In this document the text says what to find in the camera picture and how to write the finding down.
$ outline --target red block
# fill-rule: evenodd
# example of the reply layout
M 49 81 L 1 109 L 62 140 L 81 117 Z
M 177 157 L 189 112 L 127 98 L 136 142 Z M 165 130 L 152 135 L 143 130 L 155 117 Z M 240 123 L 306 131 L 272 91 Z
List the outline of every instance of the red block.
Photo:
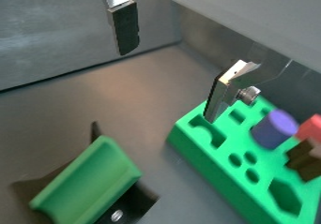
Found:
M 321 115 L 313 115 L 299 126 L 295 133 L 295 138 L 303 141 L 306 138 L 313 138 L 321 142 Z

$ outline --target silver bolt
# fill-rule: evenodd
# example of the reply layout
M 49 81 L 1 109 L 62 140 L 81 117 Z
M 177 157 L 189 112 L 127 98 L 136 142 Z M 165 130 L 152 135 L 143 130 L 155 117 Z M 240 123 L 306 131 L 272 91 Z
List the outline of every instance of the silver bolt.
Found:
M 260 91 L 258 88 L 250 86 L 239 91 L 236 98 L 242 100 L 247 105 L 250 105 L 255 100 L 259 92 Z
M 121 218 L 121 216 L 124 215 L 124 213 L 121 212 L 121 210 L 116 210 L 112 215 L 111 215 L 111 221 L 116 222 L 119 221 L 119 219 Z

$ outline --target gray floor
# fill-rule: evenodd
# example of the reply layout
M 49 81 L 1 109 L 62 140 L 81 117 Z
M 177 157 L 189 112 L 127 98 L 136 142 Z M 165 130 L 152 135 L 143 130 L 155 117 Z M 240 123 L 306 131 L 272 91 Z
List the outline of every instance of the gray floor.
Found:
M 165 144 L 175 120 L 208 95 L 218 69 L 171 46 L 0 95 L 0 223 L 29 223 L 9 190 L 84 150 L 96 120 L 160 195 L 140 224 L 244 223 Z

